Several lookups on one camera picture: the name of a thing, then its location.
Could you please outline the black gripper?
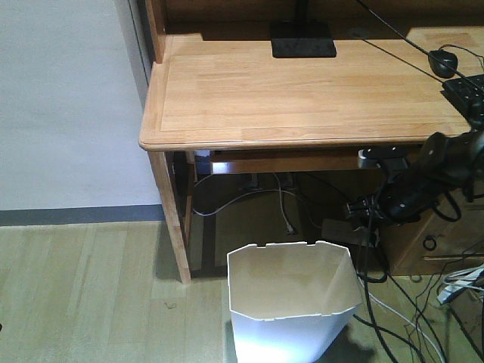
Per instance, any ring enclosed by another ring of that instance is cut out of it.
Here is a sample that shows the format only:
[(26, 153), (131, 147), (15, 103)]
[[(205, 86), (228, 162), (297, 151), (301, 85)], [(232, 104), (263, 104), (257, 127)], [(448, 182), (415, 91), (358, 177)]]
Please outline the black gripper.
[(371, 219), (384, 225), (416, 222), (442, 193), (442, 183), (416, 166), (400, 173), (377, 196), (359, 197), (346, 204), (348, 219)]

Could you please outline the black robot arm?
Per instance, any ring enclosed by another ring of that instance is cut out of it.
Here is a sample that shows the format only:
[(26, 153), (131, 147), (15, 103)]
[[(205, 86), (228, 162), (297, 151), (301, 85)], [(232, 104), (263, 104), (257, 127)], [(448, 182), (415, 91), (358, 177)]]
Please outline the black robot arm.
[(358, 167), (377, 167), (385, 179), (375, 193), (348, 203), (346, 217), (355, 227), (402, 225), (419, 221), (421, 213), (436, 209), (439, 196), (450, 197), (457, 188), (473, 201), (473, 183), (483, 179), (483, 102), (470, 103), (466, 120), (469, 132), (455, 137), (432, 134), (413, 163), (400, 146), (360, 150)]

